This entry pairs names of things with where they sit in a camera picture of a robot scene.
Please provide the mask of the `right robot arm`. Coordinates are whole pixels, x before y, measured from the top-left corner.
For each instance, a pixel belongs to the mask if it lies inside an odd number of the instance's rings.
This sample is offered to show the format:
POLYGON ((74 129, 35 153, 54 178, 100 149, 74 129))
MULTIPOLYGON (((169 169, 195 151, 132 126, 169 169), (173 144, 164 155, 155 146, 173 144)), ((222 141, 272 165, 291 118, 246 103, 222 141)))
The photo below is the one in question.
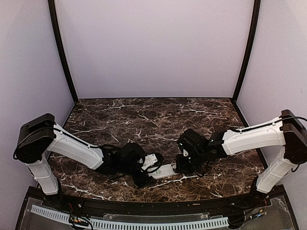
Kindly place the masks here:
POLYGON ((255 208, 263 201, 263 194, 269 193, 294 167, 306 163, 307 129, 303 120, 290 110, 283 110, 268 122, 215 132, 209 139, 189 128, 177 140, 181 153, 176 157, 176 171, 193 173, 203 163, 246 150, 280 146, 274 161, 257 177, 254 190, 245 196, 245 204, 255 208))

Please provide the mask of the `white remote control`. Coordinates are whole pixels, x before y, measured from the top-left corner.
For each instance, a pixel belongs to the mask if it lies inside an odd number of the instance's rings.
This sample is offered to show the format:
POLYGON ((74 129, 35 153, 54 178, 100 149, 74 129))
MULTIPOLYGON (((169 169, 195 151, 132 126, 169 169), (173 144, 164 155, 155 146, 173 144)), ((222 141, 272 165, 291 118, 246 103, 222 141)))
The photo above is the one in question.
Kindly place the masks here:
POLYGON ((176 175, 175 169, 176 169, 175 163, 162 165, 157 171, 149 173, 149 176, 152 176, 156 180, 167 178, 176 175))

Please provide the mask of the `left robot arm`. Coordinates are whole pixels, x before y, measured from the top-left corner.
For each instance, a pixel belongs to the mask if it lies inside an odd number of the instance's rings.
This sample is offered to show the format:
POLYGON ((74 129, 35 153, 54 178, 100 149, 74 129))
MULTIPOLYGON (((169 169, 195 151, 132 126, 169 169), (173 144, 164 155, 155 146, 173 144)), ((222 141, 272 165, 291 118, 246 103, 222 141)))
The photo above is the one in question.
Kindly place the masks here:
POLYGON ((156 154, 145 154, 137 143, 127 143, 123 147, 87 143, 56 124, 54 115, 44 114, 21 127, 13 158, 29 168, 57 209, 65 208, 68 199, 59 191, 60 183, 46 160, 48 152, 61 154, 100 174, 131 175, 138 187, 151 182, 149 168, 159 162, 156 154))

